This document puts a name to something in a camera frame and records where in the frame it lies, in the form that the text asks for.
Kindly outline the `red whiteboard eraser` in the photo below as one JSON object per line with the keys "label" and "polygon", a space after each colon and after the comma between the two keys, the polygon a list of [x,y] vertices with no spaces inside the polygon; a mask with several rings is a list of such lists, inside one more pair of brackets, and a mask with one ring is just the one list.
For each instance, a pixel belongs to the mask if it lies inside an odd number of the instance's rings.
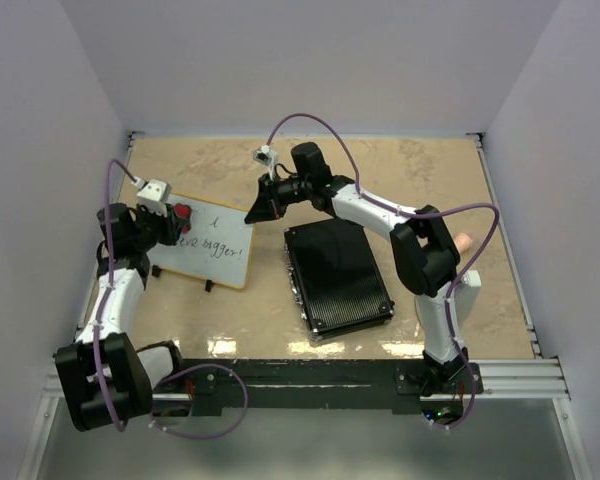
{"label": "red whiteboard eraser", "polygon": [[191,229],[192,209],[187,204],[177,203],[174,205],[174,212],[182,223],[182,234],[186,234]]}

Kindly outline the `black hard case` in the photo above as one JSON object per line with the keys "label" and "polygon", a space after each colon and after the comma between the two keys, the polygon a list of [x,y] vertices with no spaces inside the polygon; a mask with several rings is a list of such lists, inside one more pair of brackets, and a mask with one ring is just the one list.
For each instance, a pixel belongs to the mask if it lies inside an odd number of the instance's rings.
{"label": "black hard case", "polygon": [[385,324],[391,300],[361,226],[332,218],[284,232],[294,300],[311,338],[322,341]]}

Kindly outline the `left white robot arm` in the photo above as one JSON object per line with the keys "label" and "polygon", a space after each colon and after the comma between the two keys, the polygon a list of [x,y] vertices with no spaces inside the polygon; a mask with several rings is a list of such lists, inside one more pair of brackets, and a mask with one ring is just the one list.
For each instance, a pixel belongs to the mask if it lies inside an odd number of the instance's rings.
{"label": "left white robot arm", "polygon": [[81,333],[59,348],[54,362],[75,428],[114,425],[150,412],[153,390],[180,390],[187,380],[171,340],[136,349],[129,331],[152,267],[149,251],[173,246],[190,228],[192,211],[169,204],[165,215],[112,203],[97,213],[103,240],[96,250],[98,295]]}

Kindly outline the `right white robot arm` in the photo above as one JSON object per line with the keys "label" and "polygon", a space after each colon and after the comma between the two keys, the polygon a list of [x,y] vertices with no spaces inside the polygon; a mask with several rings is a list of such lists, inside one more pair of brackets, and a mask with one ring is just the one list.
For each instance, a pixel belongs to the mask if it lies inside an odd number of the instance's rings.
{"label": "right white robot arm", "polygon": [[353,179],[335,175],[314,142],[295,146],[295,172],[278,175],[278,154],[263,145],[253,159],[267,172],[258,179],[256,200],[247,224],[277,220],[289,205],[308,201],[314,209],[355,223],[387,240],[398,278],[416,296],[425,331],[423,391],[446,393],[461,380],[467,353],[458,335],[454,289],[460,254],[439,212],[391,203],[368,193]]}

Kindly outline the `yellow framed whiteboard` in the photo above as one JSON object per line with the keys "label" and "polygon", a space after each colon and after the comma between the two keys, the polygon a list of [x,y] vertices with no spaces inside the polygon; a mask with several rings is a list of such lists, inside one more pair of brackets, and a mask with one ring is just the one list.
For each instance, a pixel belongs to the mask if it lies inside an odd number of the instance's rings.
{"label": "yellow framed whiteboard", "polygon": [[162,270],[243,289],[255,233],[244,222],[247,210],[175,193],[169,202],[191,208],[191,226],[175,245],[151,249],[150,262]]}

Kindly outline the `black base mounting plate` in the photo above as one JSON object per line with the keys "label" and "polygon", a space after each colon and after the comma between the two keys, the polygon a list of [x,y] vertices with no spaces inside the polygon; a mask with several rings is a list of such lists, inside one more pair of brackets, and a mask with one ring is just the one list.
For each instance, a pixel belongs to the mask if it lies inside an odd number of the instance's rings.
{"label": "black base mounting plate", "polygon": [[484,391],[479,365],[443,384],[420,359],[291,360],[186,359],[195,370],[156,387],[154,408],[188,406],[194,416],[219,416],[225,408],[389,410],[418,415],[469,400]]}

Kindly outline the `aluminium front rail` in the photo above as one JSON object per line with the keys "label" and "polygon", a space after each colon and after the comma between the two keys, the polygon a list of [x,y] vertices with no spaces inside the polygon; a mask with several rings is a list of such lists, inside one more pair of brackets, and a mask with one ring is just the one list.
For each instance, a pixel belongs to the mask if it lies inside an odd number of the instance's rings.
{"label": "aluminium front rail", "polygon": [[477,360],[484,395],[491,399],[569,399],[558,359]]}

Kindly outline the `grey white tape dispenser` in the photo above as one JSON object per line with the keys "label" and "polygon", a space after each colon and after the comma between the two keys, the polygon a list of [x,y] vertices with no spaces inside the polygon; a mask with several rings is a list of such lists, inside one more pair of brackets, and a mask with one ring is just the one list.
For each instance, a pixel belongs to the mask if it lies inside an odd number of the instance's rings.
{"label": "grey white tape dispenser", "polygon": [[[455,286],[453,305],[451,306],[451,313],[455,315],[455,329],[458,329],[469,317],[481,287],[482,280],[477,270],[466,272]],[[426,321],[433,321],[439,318],[446,324],[445,298],[448,288],[449,284],[444,285],[435,297],[428,295],[415,297],[416,314],[422,327],[425,326]]]}

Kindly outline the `pink cylindrical tube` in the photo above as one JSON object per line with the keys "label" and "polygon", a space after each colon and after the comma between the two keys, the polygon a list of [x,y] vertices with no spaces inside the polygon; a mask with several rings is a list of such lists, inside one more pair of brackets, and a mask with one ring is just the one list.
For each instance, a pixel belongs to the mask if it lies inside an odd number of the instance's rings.
{"label": "pink cylindrical tube", "polygon": [[458,252],[462,254],[472,248],[474,240],[469,234],[462,232],[454,238],[454,244]]}

